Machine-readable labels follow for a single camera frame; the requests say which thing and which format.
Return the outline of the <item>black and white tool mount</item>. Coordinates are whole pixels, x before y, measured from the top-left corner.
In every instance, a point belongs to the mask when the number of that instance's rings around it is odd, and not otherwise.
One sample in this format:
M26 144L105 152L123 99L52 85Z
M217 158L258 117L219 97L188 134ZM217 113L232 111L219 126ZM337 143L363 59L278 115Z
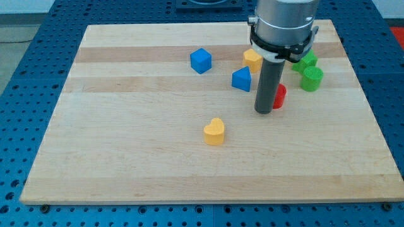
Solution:
M299 62L303 57L305 57L312 48L315 36L319 30L318 26L314 26L309 32L309 36L301 43L295 45L275 45L270 44L263 39L259 38L255 32L255 27L251 26L250 32L250 43L252 46L256 46L258 50L267 52L269 60L286 60L292 63Z

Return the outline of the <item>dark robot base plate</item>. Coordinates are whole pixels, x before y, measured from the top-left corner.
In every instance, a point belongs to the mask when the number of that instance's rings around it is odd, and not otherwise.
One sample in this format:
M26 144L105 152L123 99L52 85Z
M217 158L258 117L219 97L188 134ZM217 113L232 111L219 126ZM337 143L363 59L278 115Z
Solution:
M242 9L243 0L175 0L176 11Z

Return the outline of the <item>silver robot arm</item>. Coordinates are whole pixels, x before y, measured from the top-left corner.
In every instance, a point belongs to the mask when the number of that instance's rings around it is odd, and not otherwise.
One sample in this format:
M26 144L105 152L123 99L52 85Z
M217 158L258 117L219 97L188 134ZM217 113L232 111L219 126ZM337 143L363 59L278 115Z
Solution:
M318 0L258 0L248 18L252 49L262 56L255 111L273 110L286 61L297 63L311 50L318 27Z

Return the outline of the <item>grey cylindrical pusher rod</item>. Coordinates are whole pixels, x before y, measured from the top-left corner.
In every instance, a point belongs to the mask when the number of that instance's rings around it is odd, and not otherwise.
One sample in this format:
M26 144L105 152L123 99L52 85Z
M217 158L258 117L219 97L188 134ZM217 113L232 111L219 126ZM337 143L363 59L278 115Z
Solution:
M284 60L280 62L263 60L254 103L255 111L259 114L268 114L273 110L284 65Z

